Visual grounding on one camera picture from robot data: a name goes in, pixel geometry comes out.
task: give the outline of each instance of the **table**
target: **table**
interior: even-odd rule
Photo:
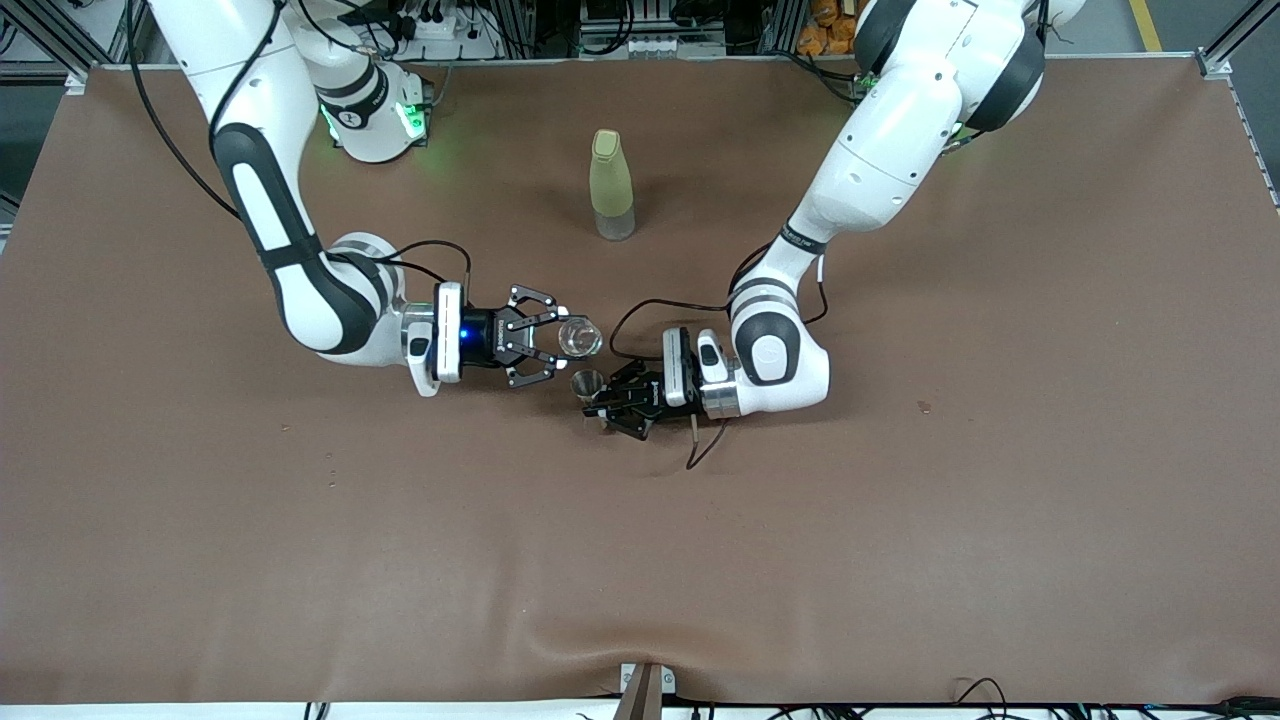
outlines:
[[[212,177],[182,76],[147,79]],[[782,61],[466,67],[425,151],[358,165],[317,126],[303,195],[324,238],[453,240],[477,304],[520,282],[608,329],[719,302],[845,117]],[[625,243],[593,231],[599,127]],[[422,400],[294,345],[243,229],[95,72],[0,259],[0,700],[564,697],[636,660],[762,703],[1280,694],[1277,231],[1192,60],[1052,61],[833,242],[828,400],[685,473],[686,428],[595,434],[567,378]],[[677,320],[724,329],[623,342]]]

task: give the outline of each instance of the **black cable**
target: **black cable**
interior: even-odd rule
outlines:
[[[428,246],[431,246],[431,245],[438,245],[440,247],[448,247],[448,249],[458,251],[462,255],[462,259],[466,260],[466,263],[467,263],[466,273],[468,275],[471,274],[471,254],[467,252],[466,247],[462,247],[461,245],[458,245],[456,242],[449,242],[447,240],[420,240],[417,242],[411,242],[411,243],[406,245],[404,247],[401,247],[396,252],[392,252],[385,259],[387,260],[394,260],[396,258],[399,258],[401,255],[408,252],[410,250],[413,250],[416,247],[428,247]]]
[[[352,264],[351,258],[347,258],[342,252],[325,252],[325,258],[328,258],[329,260],[332,260],[334,263]],[[443,282],[449,282],[449,281],[444,279],[444,277],[440,275],[439,273],[436,273],[436,272],[434,272],[431,269],[424,268],[422,265],[419,265],[416,263],[406,263],[404,260],[392,260],[389,258],[371,258],[371,256],[369,256],[369,259],[372,260],[374,263],[378,263],[379,265],[393,265],[396,268],[408,268],[411,270],[417,270],[417,272],[420,272],[420,273],[422,273],[425,275],[430,275],[431,278],[435,279],[435,282],[442,282],[442,283]]]
[[[266,50],[266,46],[271,44],[271,35],[275,33],[275,26],[280,22],[280,13],[284,12],[285,0],[271,0],[271,5],[274,6],[271,12],[271,22],[268,23],[266,32],[262,33],[262,40],[257,41],[257,46],[248,54],[248,59],[244,60],[244,65],[241,67],[238,73],[236,73],[232,83],[227,86],[227,91],[223,92],[221,100],[218,101],[218,108],[209,119],[209,152],[215,158],[218,155],[214,152],[214,140],[218,132],[218,123],[221,122],[223,114],[227,111],[227,105],[230,104],[232,96],[236,95],[236,91],[239,88],[239,83],[248,74],[250,69],[253,68],[253,63],[256,63],[262,55],[262,50]]]
[[[806,60],[806,59],[801,58],[800,55],[796,55],[795,53],[790,53],[787,50],[767,50],[764,53],[760,53],[760,55],[777,55],[780,58],[786,58],[786,59],[791,60],[792,63],[800,65],[803,69],[805,69],[805,70],[808,70],[810,73],[820,74],[822,77],[826,77],[826,78],[844,79],[844,81],[849,81],[849,82],[852,82],[852,81],[858,79],[858,74],[856,73],[837,73],[836,70],[826,70],[823,68],[819,68],[817,60],[814,60],[813,58],[810,58],[810,59]]]
[[[813,60],[813,58],[805,60],[800,55],[796,55],[795,53],[787,53],[786,50],[769,50],[764,53],[764,55],[778,55],[782,58],[787,58],[792,63],[800,65],[800,68],[803,68],[805,72],[817,77],[818,81],[822,82],[822,86],[827,88],[827,92],[831,92],[832,95],[835,95],[840,100],[844,100],[845,102],[858,104],[858,101],[854,100],[854,97],[845,95],[844,92],[841,92],[838,87],[831,85],[832,81],[854,82],[855,79],[858,79],[858,76],[847,73],[837,73],[833,70],[824,70],[818,67],[818,63]]]
[[[311,717],[311,706],[316,707],[316,716]],[[302,720],[325,720],[329,716],[329,703],[328,702],[308,702],[306,707],[302,708]]]
[[[125,32],[125,50],[129,54],[129,70],[133,73],[133,85],[138,88],[138,99],[142,101],[142,108],[147,111],[147,117],[151,118],[151,124],[155,126],[156,132],[160,133],[160,140],[164,141],[165,146],[169,147],[169,152],[173,152],[174,159],[182,165],[182,169],[187,170],[191,179],[196,181],[196,184],[205,191],[209,197],[214,200],[223,210],[230,214],[230,217],[237,220],[241,219],[239,213],[236,208],[223,200],[220,195],[207,183],[205,178],[200,177],[196,168],[187,161],[187,158],[178,150],[178,145],[174,143],[173,138],[169,137],[169,132],[164,129],[164,124],[160,123],[160,117],[156,115],[155,106],[151,105],[151,97],[147,95],[147,88],[142,85],[142,72],[138,69],[137,49],[133,46],[133,0],[128,0],[124,9],[124,32]]]
[[[865,711],[859,712],[851,705],[788,705],[786,707],[780,707],[778,711],[771,715],[768,720],[777,720],[778,717],[791,717],[791,720],[795,720],[791,714],[801,710],[813,712],[814,717],[818,720],[863,720],[867,712],[870,712],[874,708],[868,707]]]
[[[369,38],[372,41],[374,46],[378,49],[378,56],[379,58],[381,58],[383,60],[390,60],[390,59],[396,58],[396,55],[399,54],[399,51],[401,51],[399,40],[397,40],[396,38],[396,33],[392,32],[390,24],[388,24],[387,22],[375,22],[375,20],[372,20],[370,18],[369,13],[366,13],[364,8],[361,8],[360,5],[356,5],[351,0],[334,0],[334,1],[338,3],[339,5],[346,5],[347,8],[351,8],[352,10],[356,12],[356,14],[358,15],[358,18],[365,23],[365,28],[369,29]],[[387,55],[383,55],[383,44],[378,40],[378,33],[374,32],[374,26],[375,24],[378,27],[380,27],[383,29],[383,32],[387,33],[387,37],[392,38],[393,47],[387,53]]]
[[[588,50],[586,47],[579,46],[577,49],[579,54],[595,55],[595,56],[608,55],[611,53],[621,50],[622,46],[627,44],[627,40],[631,38],[631,32],[635,29],[636,9],[631,4],[631,0],[618,0],[618,3],[621,4],[620,10],[622,12],[618,13],[618,31],[614,33],[613,40],[609,41],[609,44],[603,50]]]
[[[1039,1],[1039,13],[1037,13],[1038,17],[1036,18],[1036,37],[1039,38],[1041,45],[1048,45],[1048,40],[1046,40],[1046,35],[1048,33],[1048,0]]]
[[[360,53],[360,47],[357,47],[355,45],[347,45],[346,42],[338,40],[337,37],[329,35],[328,32],[325,32],[325,29],[323,27],[320,27],[320,23],[317,23],[315,20],[315,18],[311,17],[311,10],[307,10],[307,3],[306,3],[306,0],[298,0],[298,8],[302,9],[302,17],[306,18],[308,23],[311,23],[311,27],[316,28],[316,32],[319,32],[320,35],[325,36],[329,40],[329,42],[333,42],[334,45],[337,45],[339,47],[346,47],[347,50],[351,50],[353,53]]]
[[[724,437],[724,428],[727,427],[728,427],[728,419],[726,418],[721,420],[721,429],[716,432],[716,437],[712,438],[712,442],[707,443],[707,450],[704,450],[701,455],[698,455],[698,443],[696,442],[694,443],[692,450],[689,451],[689,460],[685,460],[686,470],[692,470],[694,468],[696,468],[698,464],[701,462],[707,457],[707,455],[716,448],[716,443],[719,442],[719,438]]]
[[[641,300],[640,302],[635,304],[630,310],[627,310],[622,315],[622,319],[618,320],[618,324],[613,327],[613,332],[609,333],[609,352],[612,352],[618,357],[622,357],[623,360],[648,360],[654,363],[662,360],[660,355],[635,355],[631,352],[622,352],[621,350],[618,350],[617,345],[614,345],[618,333],[622,332],[622,327],[627,324],[627,320],[631,319],[631,315],[635,315],[640,309],[648,307],[649,305],[666,305],[668,307],[682,307],[685,310],[701,310],[703,313],[723,313],[724,310],[728,310],[727,304],[699,305],[696,302],[680,302],[677,300],[666,300],[662,297],[650,297],[648,300]]]
[[[753,250],[746,258],[742,259],[741,263],[737,264],[737,268],[733,269],[733,274],[728,279],[728,292],[733,292],[733,286],[737,284],[737,281],[742,279],[742,274],[755,266],[754,260],[764,255],[771,245],[773,245],[772,240]]]
[[[1000,687],[1000,683],[997,683],[995,678],[979,678],[974,680],[974,683],[969,685],[969,689],[960,693],[960,697],[957,697],[955,702],[952,702],[951,705],[960,705],[961,702],[964,702],[966,697],[969,697],[973,693],[973,691],[978,689],[983,684],[991,684],[991,687],[996,688],[996,694],[1000,696],[1000,714],[997,715],[995,712],[988,711],[987,715],[983,715],[977,720],[1027,720],[1025,717],[1016,717],[1009,715],[1009,698],[1005,697],[1004,688]]]
[[[831,306],[827,304],[827,288],[823,287],[823,281],[818,281],[818,297],[822,299],[822,311],[818,313],[817,315],[814,315],[813,318],[809,318],[808,320],[805,320],[804,324],[806,324],[806,325],[812,325],[812,324],[817,323],[818,320],[826,318],[827,316],[827,310],[831,309]]]
[[[480,19],[484,20],[484,24],[485,24],[485,33],[488,33],[489,29],[493,29],[504,41],[507,41],[508,44],[511,44],[515,47],[518,47],[520,49],[520,54],[524,55],[525,58],[529,56],[529,54],[526,53],[526,50],[538,50],[538,44],[536,42],[534,42],[532,45],[530,45],[529,42],[521,42],[518,40],[511,37],[509,35],[507,35],[507,31],[504,31],[502,28],[502,23],[494,23],[493,20],[490,20],[488,13],[481,12],[481,9],[479,6],[476,6],[475,3],[471,3],[470,5],[471,5],[471,17],[467,18],[467,19],[471,20],[472,23],[475,23],[476,15],[480,15]]]

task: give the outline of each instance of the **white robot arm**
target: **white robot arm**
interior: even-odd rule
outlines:
[[[550,296],[512,286],[507,305],[476,309],[460,283],[445,282],[435,286],[431,302],[406,302],[403,270],[387,261],[396,249],[385,240],[349,233],[321,246],[298,193],[302,150],[320,102],[282,22],[283,0],[152,0],[151,6],[210,120],[214,159],[294,340],[334,363],[407,365],[422,396],[458,382],[468,365],[504,369],[512,387],[564,368],[567,359],[538,350],[532,340],[538,325],[570,318]],[[351,123],[349,145],[398,155],[411,132],[378,124],[396,97],[379,78],[403,70],[343,53],[311,64],[321,87],[332,88],[328,99],[360,108],[364,124]],[[392,141],[364,142],[361,131]],[[524,302],[535,302],[536,314],[521,313]],[[516,365],[526,360],[539,368],[521,374]]]
[[[671,328],[663,338],[663,373],[632,363],[586,413],[643,438],[663,418],[701,410],[723,419],[826,398],[831,363],[801,319],[800,279],[836,234],[872,232],[892,220],[957,122],[995,131],[1027,108],[1044,69],[1044,46],[1024,20],[1038,15],[1038,4],[872,0],[859,20],[855,51],[859,67],[878,79],[773,243],[733,278],[733,354],[724,352],[712,331],[690,341],[687,331]],[[1050,18],[1061,24],[1082,4],[1053,0]],[[646,392],[660,400],[637,414],[635,404]]]

